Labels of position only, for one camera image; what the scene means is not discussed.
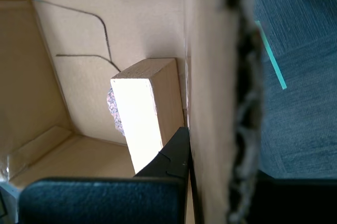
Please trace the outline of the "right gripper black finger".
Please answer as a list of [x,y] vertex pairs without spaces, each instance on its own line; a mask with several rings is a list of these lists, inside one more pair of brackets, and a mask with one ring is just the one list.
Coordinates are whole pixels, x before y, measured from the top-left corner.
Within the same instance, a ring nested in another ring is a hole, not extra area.
[[47,178],[18,200],[20,223],[185,223],[190,136],[179,128],[129,179]]
[[336,180],[276,179],[259,171],[249,223],[336,223]]

